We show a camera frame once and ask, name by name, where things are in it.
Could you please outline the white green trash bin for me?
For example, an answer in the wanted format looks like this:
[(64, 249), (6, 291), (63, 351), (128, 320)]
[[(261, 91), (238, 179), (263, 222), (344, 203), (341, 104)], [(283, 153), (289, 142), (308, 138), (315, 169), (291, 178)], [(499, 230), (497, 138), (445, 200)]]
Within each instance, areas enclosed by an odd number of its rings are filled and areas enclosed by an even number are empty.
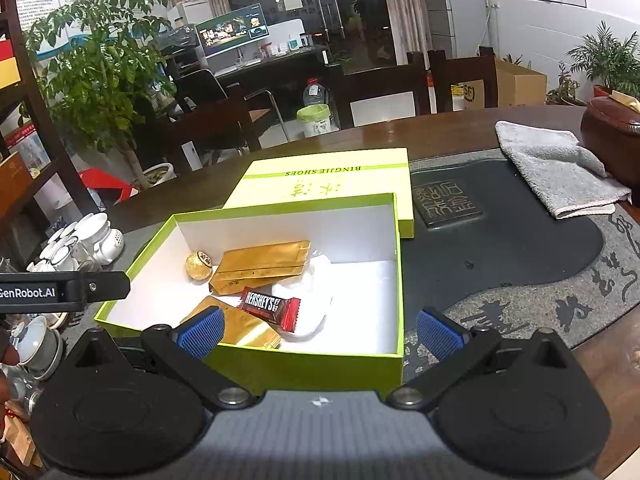
[(311, 104), (297, 111), (297, 120), (303, 126), (306, 138), (321, 136), (332, 130), (331, 109), (326, 104)]

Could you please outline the potted palm red pot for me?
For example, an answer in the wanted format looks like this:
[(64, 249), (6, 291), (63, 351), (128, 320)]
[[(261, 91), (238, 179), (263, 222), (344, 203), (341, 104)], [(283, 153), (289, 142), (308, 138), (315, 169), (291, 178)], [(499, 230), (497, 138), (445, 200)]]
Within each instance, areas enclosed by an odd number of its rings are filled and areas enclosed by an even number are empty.
[(570, 70), (584, 73), (588, 80), (600, 84), (608, 92), (618, 91), (639, 97), (639, 34), (617, 38), (606, 21), (597, 31), (582, 37), (582, 43), (571, 48)]

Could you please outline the large green potted tree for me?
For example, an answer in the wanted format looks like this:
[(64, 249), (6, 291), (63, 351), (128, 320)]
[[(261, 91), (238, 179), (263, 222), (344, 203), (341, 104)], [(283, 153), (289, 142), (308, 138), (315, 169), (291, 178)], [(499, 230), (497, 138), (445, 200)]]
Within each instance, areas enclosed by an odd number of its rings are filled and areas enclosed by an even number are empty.
[(24, 33), (39, 90), (51, 117), (79, 151), (119, 152), (140, 188), (143, 174), (134, 130), (145, 123), (140, 104), (155, 89), (175, 91), (157, 47), (170, 29), (160, 15), (169, 0), (75, 0), (32, 23)]

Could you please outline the upper gold foil pouch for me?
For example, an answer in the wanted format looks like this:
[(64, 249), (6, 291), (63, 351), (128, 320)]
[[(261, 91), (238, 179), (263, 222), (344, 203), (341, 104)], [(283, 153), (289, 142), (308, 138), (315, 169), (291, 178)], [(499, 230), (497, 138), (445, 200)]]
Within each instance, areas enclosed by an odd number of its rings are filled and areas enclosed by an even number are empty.
[(209, 280), (209, 290), (220, 296), (239, 294), (303, 273), (309, 240), (228, 250)]

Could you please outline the yellow shoe box lid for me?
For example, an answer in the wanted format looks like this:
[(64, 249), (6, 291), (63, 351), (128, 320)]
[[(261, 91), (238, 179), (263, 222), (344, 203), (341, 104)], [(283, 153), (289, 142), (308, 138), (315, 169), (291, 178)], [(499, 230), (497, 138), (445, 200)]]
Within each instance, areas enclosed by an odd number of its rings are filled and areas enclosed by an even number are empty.
[(378, 148), (255, 160), (224, 203), (227, 208), (392, 193), (399, 234), (414, 237), (408, 151)]

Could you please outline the white porcelain strainer cup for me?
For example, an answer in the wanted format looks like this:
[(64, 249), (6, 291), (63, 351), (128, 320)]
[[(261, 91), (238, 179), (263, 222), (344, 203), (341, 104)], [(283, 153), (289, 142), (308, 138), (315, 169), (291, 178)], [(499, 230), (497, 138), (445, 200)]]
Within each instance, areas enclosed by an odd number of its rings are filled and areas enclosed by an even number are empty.
[(101, 266), (112, 264), (125, 247), (122, 232), (111, 226), (105, 212), (88, 214), (82, 218), (77, 223), (74, 234), (88, 255)]

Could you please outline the white gaiwan lid bowl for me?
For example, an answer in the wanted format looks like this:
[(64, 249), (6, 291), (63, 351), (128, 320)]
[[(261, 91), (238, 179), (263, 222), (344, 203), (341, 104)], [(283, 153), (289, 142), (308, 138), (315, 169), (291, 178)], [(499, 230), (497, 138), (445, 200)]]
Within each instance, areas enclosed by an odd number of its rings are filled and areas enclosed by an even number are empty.
[(62, 361), (64, 346), (61, 336), (49, 327), (43, 315), (15, 325), (10, 341), (18, 353), (21, 367), (38, 382), (49, 379)]

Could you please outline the computer monitor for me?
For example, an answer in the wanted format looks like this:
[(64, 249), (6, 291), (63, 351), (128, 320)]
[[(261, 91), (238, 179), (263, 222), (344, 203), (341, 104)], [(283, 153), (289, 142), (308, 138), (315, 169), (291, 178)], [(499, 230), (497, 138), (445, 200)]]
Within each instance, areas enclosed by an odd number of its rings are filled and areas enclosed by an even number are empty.
[(244, 6), (195, 26), (206, 58), (269, 36), (268, 24), (260, 3)]

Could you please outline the Hershey's chocolate bar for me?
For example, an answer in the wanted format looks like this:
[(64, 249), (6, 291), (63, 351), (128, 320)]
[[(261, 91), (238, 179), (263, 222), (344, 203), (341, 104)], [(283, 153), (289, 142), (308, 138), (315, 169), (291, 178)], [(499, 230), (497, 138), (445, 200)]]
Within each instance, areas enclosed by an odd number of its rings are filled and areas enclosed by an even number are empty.
[(299, 307), (298, 298), (283, 299), (250, 288), (244, 288), (239, 304), (241, 310), (288, 333), (295, 332)]

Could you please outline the gold foil chocolate ball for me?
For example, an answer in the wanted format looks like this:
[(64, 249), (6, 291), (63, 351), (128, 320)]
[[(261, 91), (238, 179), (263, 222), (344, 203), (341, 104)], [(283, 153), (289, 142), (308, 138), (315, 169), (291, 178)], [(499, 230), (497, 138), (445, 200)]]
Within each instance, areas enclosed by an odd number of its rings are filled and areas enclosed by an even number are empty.
[(213, 274), (213, 263), (206, 252), (197, 250), (186, 257), (184, 270), (186, 270), (186, 275), (192, 281), (208, 281)]

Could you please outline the cardboard box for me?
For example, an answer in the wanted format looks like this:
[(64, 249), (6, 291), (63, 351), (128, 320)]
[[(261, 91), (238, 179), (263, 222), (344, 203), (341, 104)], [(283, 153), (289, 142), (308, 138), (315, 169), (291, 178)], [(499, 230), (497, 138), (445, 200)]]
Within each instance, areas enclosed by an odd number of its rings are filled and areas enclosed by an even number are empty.
[[(547, 76), (496, 59), (498, 84), (498, 107), (529, 106), (546, 104)], [(469, 81), (463, 85), (464, 107), (467, 110), (481, 110), (485, 107), (484, 82)]]

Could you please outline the dark wooden chair right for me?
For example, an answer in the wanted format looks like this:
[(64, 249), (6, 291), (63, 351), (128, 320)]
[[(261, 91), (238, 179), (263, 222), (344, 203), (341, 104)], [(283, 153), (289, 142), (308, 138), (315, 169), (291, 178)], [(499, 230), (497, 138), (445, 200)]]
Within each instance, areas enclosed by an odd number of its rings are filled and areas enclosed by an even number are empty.
[(444, 50), (429, 50), (436, 108), (439, 113), (452, 112), (451, 87), (471, 81), (484, 84), (484, 105), (498, 106), (496, 57), (491, 47), (480, 47), (480, 54), (470, 58), (447, 58)]

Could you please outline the dark wooden chair middle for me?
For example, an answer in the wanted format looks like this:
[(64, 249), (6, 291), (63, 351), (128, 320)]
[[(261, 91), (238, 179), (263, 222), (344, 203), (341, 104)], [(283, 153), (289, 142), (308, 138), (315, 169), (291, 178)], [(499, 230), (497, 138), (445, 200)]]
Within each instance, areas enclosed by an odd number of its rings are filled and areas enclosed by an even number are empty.
[(408, 52), (405, 65), (387, 66), (346, 74), (337, 63), (326, 69), (326, 86), (333, 98), (337, 122), (341, 129), (355, 127), (352, 104), (370, 99), (390, 98), (409, 93), (414, 114), (431, 114), (431, 99), (427, 87), (427, 71), (422, 52)]

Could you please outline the grey folded towel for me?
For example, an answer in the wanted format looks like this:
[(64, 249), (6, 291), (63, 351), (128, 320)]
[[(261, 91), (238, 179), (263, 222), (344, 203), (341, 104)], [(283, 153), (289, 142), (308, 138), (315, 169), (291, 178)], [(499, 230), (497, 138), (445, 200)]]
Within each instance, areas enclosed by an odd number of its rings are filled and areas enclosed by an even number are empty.
[(503, 155), (556, 220), (612, 214), (631, 199), (604, 163), (568, 130), (536, 128), (500, 120), (495, 124)]

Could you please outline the grey stone tea tray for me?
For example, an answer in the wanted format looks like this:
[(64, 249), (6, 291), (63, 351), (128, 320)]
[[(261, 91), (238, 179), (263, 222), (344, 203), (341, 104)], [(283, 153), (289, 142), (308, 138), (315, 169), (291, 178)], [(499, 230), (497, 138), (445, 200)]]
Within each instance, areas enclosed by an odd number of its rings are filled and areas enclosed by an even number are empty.
[(556, 220), (494, 152), (421, 162), (410, 182), (402, 380), (428, 359), (416, 343), (426, 307), (507, 337), (550, 327), (573, 347), (638, 304), (639, 229), (623, 209)]

